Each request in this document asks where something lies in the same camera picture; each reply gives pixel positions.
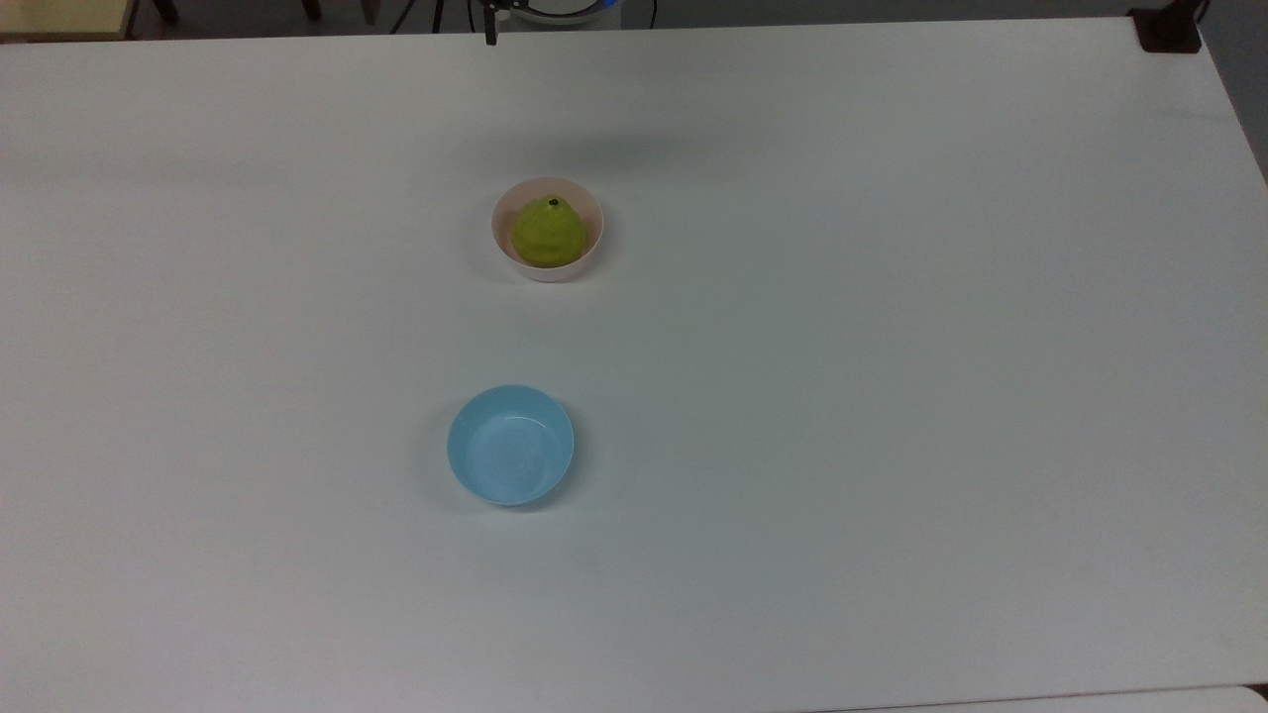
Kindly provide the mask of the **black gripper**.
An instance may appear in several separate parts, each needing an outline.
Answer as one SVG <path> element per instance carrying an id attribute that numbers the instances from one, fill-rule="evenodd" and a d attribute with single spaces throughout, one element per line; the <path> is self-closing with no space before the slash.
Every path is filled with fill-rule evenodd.
<path id="1" fill-rule="evenodd" d="M 481 22 L 484 23 L 484 44 L 495 47 L 498 44 L 497 23 L 510 15 L 512 3 L 506 0 L 473 1 L 473 13 L 478 9 Z"/>

